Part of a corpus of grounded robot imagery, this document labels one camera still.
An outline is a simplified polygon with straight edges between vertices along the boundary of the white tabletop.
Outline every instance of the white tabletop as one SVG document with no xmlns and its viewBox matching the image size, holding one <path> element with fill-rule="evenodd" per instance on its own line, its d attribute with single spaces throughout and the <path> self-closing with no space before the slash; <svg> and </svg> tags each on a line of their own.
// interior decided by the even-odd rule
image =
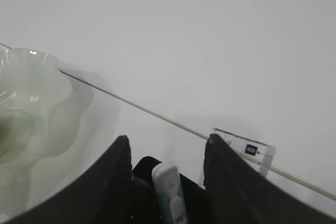
<svg viewBox="0 0 336 224">
<path fill-rule="evenodd" d="M 336 193 L 333 3 L 0 0 L 0 42 L 49 52 L 204 134 L 220 127 L 272 144 L 275 166 Z M 177 155 L 187 144 L 160 146 Z"/>
</svg>

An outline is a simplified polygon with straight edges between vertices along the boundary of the white plastic object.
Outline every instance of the white plastic object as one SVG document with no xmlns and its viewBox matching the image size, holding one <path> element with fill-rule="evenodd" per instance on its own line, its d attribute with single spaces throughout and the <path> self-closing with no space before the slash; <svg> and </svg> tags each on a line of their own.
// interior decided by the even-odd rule
<svg viewBox="0 0 336 224">
<path fill-rule="evenodd" d="M 178 171 L 173 163 L 160 163 L 152 171 L 156 196 L 166 224 L 187 224 L 188 222 Z"/>
<path fill-rule="evenodd" d="M 0 172 L 27 165 L 47 141 L 50 110 L 72 86 L 55 57 L 26 48 L 0 51 Z"/>
</svg>

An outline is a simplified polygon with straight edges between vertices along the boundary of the white table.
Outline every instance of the white table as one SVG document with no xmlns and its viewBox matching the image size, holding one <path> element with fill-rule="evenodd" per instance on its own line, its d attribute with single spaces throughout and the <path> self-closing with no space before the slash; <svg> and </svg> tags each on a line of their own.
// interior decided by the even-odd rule
<svg viewBox="0 0 336 224">
<path fill-rule="evenodd" d="M 216 126 L 272 144 L 275 166 L 336 193 L 333 2 L 0 0 L 0 42 L 54 54 L 90 82 L 204 134 Z M 182 157 L 188 142 L 177 135 L 157 129 L 161 148 L 152 148 L 137 131 L 154 125 L 134 119 L 124 128 L 140 135 L 139 156 Z M 195 153 L 204 147 L 190 143 Z"/>
</svg>

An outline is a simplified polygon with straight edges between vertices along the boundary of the frosted glass bowl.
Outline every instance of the frosted glass bowl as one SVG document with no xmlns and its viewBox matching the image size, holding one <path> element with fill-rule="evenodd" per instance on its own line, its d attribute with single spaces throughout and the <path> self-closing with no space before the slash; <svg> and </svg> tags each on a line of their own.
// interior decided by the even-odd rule
<svg viewBox="0 0 336 224">
<path fill-rule="evenodd" d="M 71 83 L 56 63 L 32 49 L 0 51 L 0 171 L 36 158 L 47 141 L 50 110 L 70 97 Z"/>
</svg>

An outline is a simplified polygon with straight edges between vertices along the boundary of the wavy glass dish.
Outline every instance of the wavy glass dish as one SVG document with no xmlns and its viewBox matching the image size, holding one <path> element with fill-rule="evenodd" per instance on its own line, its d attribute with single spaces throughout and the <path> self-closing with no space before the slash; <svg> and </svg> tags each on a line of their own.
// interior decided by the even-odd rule
<svg viewBox="0 0 336 224">
<path fill-rule="evenodd" d="M 50 110 L 72 86 L 55 57 L 26 48 L 0 51 L 0 171 L 29 164 L 47 141 Z"/>
</svg>

